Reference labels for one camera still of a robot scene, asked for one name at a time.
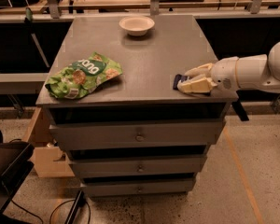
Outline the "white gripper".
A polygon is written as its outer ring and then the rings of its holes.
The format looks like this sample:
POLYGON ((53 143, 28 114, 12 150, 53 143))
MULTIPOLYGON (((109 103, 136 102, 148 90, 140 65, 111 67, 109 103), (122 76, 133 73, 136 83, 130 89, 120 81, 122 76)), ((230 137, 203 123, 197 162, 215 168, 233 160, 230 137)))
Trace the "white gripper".
POLYGON ((212 63, 206 63, 188 70, 189 79, 179 90, 183 93, 209 93, 217 87, 221 91, 238 91, 236 64, 238 57, 230 57, 212 63))

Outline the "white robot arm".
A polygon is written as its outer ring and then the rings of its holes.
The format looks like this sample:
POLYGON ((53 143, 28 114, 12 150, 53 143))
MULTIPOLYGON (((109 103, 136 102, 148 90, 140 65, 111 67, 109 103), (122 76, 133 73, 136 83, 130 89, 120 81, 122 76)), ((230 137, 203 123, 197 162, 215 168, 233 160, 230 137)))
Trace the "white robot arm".
POLYGON ((174 88, 183 93, 259 90, 280 93, 280 42, 269 54, 230 57, 176 75, 174 88))

